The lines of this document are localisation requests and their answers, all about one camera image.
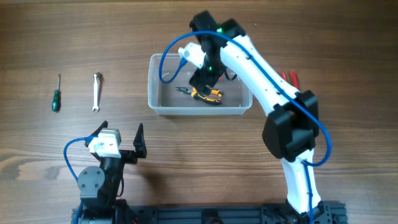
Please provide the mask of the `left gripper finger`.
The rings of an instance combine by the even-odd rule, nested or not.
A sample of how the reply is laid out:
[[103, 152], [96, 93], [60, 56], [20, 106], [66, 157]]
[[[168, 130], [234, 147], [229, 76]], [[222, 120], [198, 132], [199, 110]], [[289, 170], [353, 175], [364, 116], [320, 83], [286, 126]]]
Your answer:
[[108, 127], [108, 122], [103, 121], [102, 124], [99, 126], [99, 128], [97, 128], [90, 136], [85, 138], [85, 146], [88, 147], [92, 139], [96, 137], [103, 128], [107, 127]]
[[144, 127], [141, 123], [137, 129], [136, 136], [133, 141], [136, 152], [146, 152], [146, 143], [144, 139]]

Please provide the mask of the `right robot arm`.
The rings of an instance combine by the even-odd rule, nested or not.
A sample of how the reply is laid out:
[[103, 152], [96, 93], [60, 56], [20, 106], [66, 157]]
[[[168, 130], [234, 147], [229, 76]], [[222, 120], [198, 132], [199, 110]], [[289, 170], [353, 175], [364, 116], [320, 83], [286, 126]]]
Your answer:
[[192, 96], [218, 104], [215, 89], [220, 76], [234, 72], [257, 98], [267, 117], [262, 138], [279, 159], [287, 181], [287, 201], [299, 214], [310, 213], [320, 203], [313, 167], [315, 139], [323, 129], [318, 120], [318, 100], [311, 91], [285, 81], [259, 54], [246, 31], [234, 20], [217, 23], [208, 11], [193, 17], [192, 34], [198, 43], [180, 50], [197, 67], [189, 84]]

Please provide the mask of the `orange black long-nose pliers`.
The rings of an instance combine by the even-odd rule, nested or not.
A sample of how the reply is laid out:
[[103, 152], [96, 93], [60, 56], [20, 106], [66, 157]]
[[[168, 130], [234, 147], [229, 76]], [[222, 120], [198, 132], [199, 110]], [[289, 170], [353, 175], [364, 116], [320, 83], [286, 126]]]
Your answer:
[[210, 88], [210, 94], [218, 96], [218, 98], [210, 98], [209, 96], [202, 95], [201, 93], [198, 92], [198, 90], [194, 87], [175, 87], [176, 90], [190, 95], [193, 99], [202, 101], [206, 104], [209, 105], [220, 105], [222, 104], [221, 97], [224, 95], [223, 91], [216, 89], [216, 88]]

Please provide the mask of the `red handled cutting pliers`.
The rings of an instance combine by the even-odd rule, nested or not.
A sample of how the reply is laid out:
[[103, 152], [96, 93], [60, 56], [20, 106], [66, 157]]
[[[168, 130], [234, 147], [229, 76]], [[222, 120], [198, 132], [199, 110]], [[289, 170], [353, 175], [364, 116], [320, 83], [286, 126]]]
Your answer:
[[300, 89], [299, 79], [294, 70], [291, 70], [288, 75], [285, 72], [280, 72], [280, 76], [282, 77], [283, 80], [294, 86], [296, 89], [298, 90]]

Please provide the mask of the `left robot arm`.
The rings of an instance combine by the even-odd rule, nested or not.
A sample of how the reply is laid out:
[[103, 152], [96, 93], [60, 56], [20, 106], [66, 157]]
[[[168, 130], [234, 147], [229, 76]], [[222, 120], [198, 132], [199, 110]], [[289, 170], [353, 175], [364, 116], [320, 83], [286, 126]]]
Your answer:
[[125, 199], [123, 171], [126, 164], [137, 164], [147, 157], [144, 127], [139, 125], [133, 140], [135, 150], [120, 149], [121, 134], [118, 129], [108, 128], [104, 121], [84, 141], [90, 154], [99, 161], [98, 166], [89, 166], [79, 175], [73, 174], [80, 189], [80, 205], [72, 211], [72, 223], [139, 223], [138, 216], [130, 209]]

